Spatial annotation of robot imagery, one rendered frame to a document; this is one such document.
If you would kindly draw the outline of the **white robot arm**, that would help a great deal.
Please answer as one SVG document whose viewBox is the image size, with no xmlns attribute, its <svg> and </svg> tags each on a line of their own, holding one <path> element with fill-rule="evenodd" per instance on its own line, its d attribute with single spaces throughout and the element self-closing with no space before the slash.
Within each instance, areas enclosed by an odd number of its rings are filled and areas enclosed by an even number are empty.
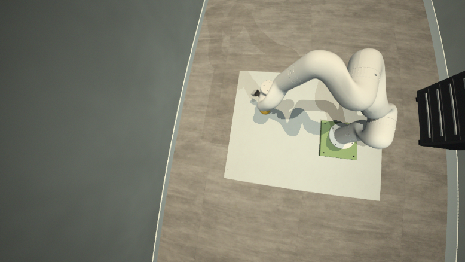
<svg viewBox="0 0 465 262">
<path fill-rule="evenodd" d="M 264 81 L 261 92 L 254 90 L 251 95 L 259 97 L 257 108 L 260 111 L 269 111 L 280 104 L 288 90 L 315 78 L 326 85 L 342 107 L 361 111 L 367 117 L 367 121 L 357 120 L 348 126 L 345 123 L 333 125 L 329 139 L 335 147 L 346 149 L 362 141 L 372 148 L 383 149 L 392 143 L 397 108 L 388 104 L 384 59 L 376 49 L 357 51 L 347 67 L 335 53 L 313 50 L 278 74 L 274 81 Z"/>
</svg>

